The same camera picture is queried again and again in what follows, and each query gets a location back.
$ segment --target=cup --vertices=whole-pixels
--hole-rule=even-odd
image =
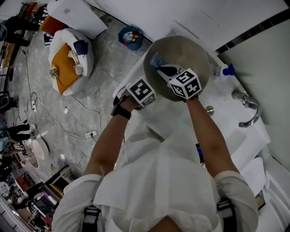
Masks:
[[[76,66],[73,66],[75,72],[77,75],[82,75],[83,73],[83,68],[81,64],[77,64]]]

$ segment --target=soap bottle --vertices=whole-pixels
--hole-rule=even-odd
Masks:
[[[229,76],[235,75],[235,69],[232,64],[227,66],[226,64],[219,66],[213,70],[213,79],[214,80],[223,80],[225,81]]]

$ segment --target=chrome faucet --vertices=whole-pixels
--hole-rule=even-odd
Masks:
[[[245,106],[245,108],[251,108],[253,110],[256,110],[255,116],[249,121],[239,122],[239,127],[250,127],[254,125],[255,122],[257,122],[258,119],[260,118],[262,112],[259,102],[253,98],[250,98],[247,94],[239,92],[237,90],[234,90],[232,92],[232,98],[240,100]]]

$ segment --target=white chair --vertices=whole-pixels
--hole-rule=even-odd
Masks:
[[[83,67],[83,74],[80,78],[78,78],[67,90],[63,92],[64,96],[72,95],[78,91],[80,91],[88,82],[88,79],[92,72],[92,67],[94,64],[94,55],[92,53],[92,44],[90,40],[85,37],[80,32],[72,29],[66,28],[60,31],[57,31],[54,34],[54,38],[50,45],[50,54],[48,56],[49,63],[51,65],[54,56],[58,53],[61,47],[67,43],[68,46],[76,52],[73,43],[79,40],[84,40],[89,44],[88,53],[86,55],[79,55],[78,59],[80,64]],[[50,78],[52,81],[53,88],[58,91],[57,81],[56,79]]]

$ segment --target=tile floor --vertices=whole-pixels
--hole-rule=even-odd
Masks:
[[[117,38],[118,32],[124,25],[107,15],[103,15],[101,19],[109,29],[92,41],[95,56],[94,69],[86,87],[74,95],[85,107],[100,113],[101,127],[100,132],[95,136],[96,140],[111,118],[114,90],[150,47],[150,43],[143,40],[142,47],[138,51],[130,51],[119,43]],[[98,130],[98,114],[85,110],[75,99],[62,96],[52,88],[48,76],[49,49],[44,46],[42,32],[38,31],[33,36],[30,46],[22,47],[22,49],[27,52],[31,93],[37,94],[39,103],[49,114],[56,118],[66,131],[83,138],[87,132]],[[13,123],[18,124],[28,118],[30,124],[35,123],[38,126],[40,133],[48,131],[43,139],[51,152],[47,159],[39,161],[38,169],[33,168],[29,162],[24,169],[37,182],[40,178],[48,180],[66,163],[73,168],[76,175],[80,175],[87,165],[95,142],[93,140],[78,141],[63,133],[52,120],[40,117],[48,117],[41,106],[38,106],[37,114],[34,113],[30,108],[30,102],[26,105],[30,98],[29,85],[26,57],[21,51],[17,55],[14,66],[14,78],[9,83],[8,90],[11,96],[19,99],[19,110],[15,108],[6,113],[8,126],[12,126]],[[67,114],[64,114],[65,107],[68,108]],[[129,134],[130,128],[126,130],[125,136]],[[65,156],[65,160],[60,158],[61,154]]]

